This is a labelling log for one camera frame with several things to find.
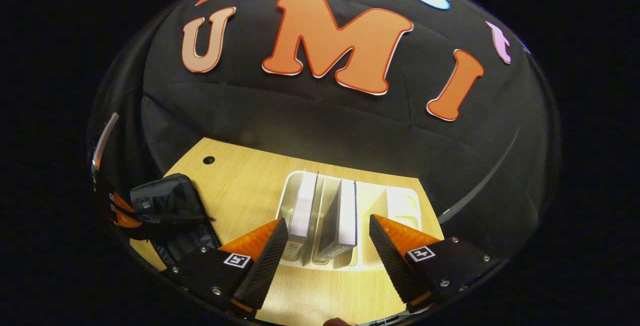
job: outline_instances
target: pink letter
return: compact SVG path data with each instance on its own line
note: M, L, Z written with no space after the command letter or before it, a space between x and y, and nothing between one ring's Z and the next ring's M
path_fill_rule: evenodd
M491 24L489 21L485 21L485 23L491 28L491 33L494 36L493 44L495 46L495 50L498 51L498 55L500 55L500 58L502 58L502 61L505 62L505 64L510 64L512 62L512 57L507 54L507 46L509 46L509 41L506 37L504 37L505 35L502 33L503 31L500 30L498 26Z

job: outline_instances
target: letter m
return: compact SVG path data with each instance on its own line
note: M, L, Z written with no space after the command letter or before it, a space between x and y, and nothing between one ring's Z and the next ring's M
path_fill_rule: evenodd
M297 75L302 62L298 45L306 52L311 74L322 78L348 51L349 61L335 74L336 81L369 94L386 94L387 69L402 34L413 30L406 17L384 9L369 9L338 28L326 0L279 0L282 22L273 54L262 62L268 73Z

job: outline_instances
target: black background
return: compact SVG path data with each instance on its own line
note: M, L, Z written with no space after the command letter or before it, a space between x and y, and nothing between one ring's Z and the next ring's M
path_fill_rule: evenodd
M3 230L5 257L19 269L4 276L5 297L16 306L6 308L10 320L218 323L147 274L103 230L85 164L100 79L128 39L172 1L7 0L5 142L17 186L6 196ZM629 186L638 92L623 74L633 67L638 2L473 1L518 34L546 71L562 116L562 180L518 256L423 324L629 323L637 284Z

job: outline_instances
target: table surface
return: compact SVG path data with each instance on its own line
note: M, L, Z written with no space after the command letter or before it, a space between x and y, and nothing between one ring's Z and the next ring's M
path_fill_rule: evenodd
M204 164L206 157L212 164ZM441 227L417 178L373 173L286 157L203 138L166 175L189 176L198 190L220 242L226 244L274 219L282 189L292 171L317 171L349 180L416 191L422 231L444 239ZM156 269L166 269L149 242L130 244ZM283 325L320 326L340 317L359 324L384 319L406 306L384 269L322 271L279 265L256 319Z

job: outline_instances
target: wooden table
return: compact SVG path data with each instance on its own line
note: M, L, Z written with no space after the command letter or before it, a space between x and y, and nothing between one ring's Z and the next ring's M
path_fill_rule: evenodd
M215 162L204 164L204 158L210 156ZM413 189L420 201L422 231L444 239L429 199L416 178L322 164L207 138L188 151L166 175L189 176L207 214L215 218L212 225L220 242L226 244L272 221L287 176L304 169ZM131 240L130 244L156 269L166 269L149 242ZM321 271L279 265L256 319L292 326L320 326L328 319L340 317L359 324L384 319L405 308L384 269Z

